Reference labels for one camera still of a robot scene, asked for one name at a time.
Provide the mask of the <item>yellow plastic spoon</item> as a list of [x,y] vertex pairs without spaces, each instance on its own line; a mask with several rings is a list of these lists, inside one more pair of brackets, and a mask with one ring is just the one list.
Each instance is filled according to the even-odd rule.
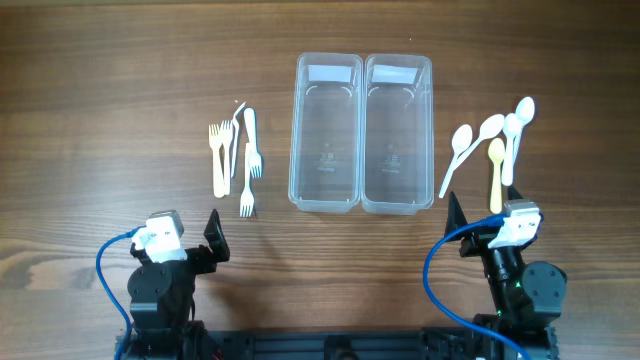
[[505,144],[501,138],[491,141],[488,156],[493,165],[489,209],[493,214],[499,214],[502,211],[501,164],[505,158]]

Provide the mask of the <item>white plastic spoon long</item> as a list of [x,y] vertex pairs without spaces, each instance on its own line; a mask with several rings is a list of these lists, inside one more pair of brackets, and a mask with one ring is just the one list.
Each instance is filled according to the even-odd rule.
[[495,114],[487,118],[480,126],[478,138],[458,157],[455,168],[458,168],[484,140],[496,137],[503,129],[505,116]]

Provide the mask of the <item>yellow plastic fork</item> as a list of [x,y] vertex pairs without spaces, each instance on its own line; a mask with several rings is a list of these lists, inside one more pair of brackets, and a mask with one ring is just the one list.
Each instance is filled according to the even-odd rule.
[[222,142],[219,138],[219,127],[216,124],[210,124],[208,130],[209,146],[212,150],[213,193],[216,198],[222,198],[225,195],[225,186],[220,160],[220,148],[222,147]]

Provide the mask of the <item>white plastic spoon thick handle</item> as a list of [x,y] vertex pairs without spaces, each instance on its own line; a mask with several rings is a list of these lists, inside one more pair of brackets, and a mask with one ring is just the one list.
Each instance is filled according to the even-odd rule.
[[515,137],[521,134],[522,128],[521,120],[514,113],[510,113],[505,117],[503,133],[506,137],[506,145],[501,175],[501,182],[504,186],[510,186],[513,183],[514,142]]

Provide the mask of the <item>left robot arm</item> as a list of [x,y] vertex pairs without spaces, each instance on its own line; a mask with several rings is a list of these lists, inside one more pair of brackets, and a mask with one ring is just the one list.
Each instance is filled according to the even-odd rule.
[[230,259],[219,213],[213,210],[204,245],[184,248],[184,226],[175,210],[156,212],[132,235],[130,254],[141,266],[130,276],[130,328],[117,359],[222,359],[221,347],[195,318],[198,275],[213,273]]

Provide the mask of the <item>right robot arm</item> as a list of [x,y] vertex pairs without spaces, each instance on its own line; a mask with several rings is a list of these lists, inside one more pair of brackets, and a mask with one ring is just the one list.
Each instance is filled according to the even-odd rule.
[[463,258],[482,260],[496,313],[473,323],[512,340],[533,359],[560,358],[555,328],[567,290],[567,275],[543,261],[525,263],[522,252],[537,240],[543,214],[512,186],[500,225],[481,225],[454,237]]

